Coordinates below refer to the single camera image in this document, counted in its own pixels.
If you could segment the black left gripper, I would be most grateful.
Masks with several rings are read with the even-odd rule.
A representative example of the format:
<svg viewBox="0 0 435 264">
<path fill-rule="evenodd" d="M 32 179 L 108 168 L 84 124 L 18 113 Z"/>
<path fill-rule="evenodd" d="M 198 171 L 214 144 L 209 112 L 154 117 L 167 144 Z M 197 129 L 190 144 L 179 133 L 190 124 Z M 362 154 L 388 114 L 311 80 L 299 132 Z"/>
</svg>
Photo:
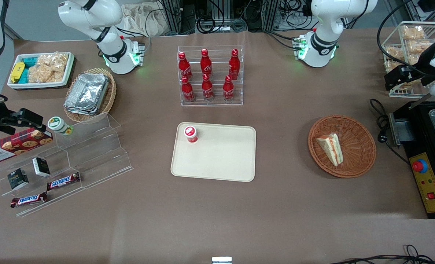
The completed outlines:
<svg viewBox="0 0 435 264">
<path fill-rule="evenodd" d="M 435 59 L 431 57 L 420 56 L 418 62 L 414 65 L 416 70 L 410 70 L 409 67 L 395 67 L 385 75 L 385 90 L 390 91 L 403 83 L 412 83 L 412 85 L 421 83 L 423 87 L 435 83 L 435 67 L 430 63 Z"/>
</svg>

